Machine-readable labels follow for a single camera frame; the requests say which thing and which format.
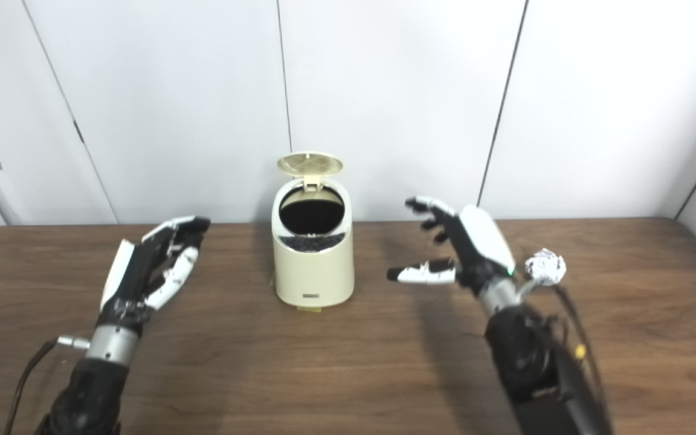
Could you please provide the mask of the white and black left hand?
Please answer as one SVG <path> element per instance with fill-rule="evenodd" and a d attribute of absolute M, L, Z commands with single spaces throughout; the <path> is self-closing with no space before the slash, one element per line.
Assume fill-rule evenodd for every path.
<path fill-rule="evenodd" d="M 105 281 L 96 325 L 141 334 L 143 324 L 185 285 L 210 225 L 207 217 L 176 217 L 139 242 L 123 239 Z"/>

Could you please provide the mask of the white and black right hand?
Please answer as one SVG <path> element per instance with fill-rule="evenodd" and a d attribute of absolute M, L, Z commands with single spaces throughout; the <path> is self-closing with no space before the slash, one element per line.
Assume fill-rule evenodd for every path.
<path fill-rule="evenodd" d="M 389 281 L 425 285 L 458 283 L 480 295 L 491 281 L 513 277 L 516 262 L 512 251 L 494 218 L 485 210 L 470 204 L 457 211 L 430 196 L 412 196 L 405 205 L 417 214 L 431 214 L 422 223 L 422 229 L 441 227 L 434 242 L 450 242 L 455 257 L 389 269 Z"/>

